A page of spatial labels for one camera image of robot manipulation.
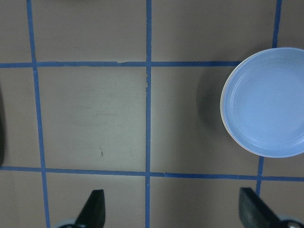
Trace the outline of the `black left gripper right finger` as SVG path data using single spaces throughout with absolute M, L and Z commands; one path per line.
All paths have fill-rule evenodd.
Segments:
M 238 215 L 245 228 L 274 228 L 281 223 L 251 188 L 239 190 Z

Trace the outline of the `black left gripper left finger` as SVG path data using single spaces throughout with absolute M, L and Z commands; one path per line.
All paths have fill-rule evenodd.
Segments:
M 78 215 L 77 228 L 103 228 L 105 225 L 104 190 L 93 190 Z

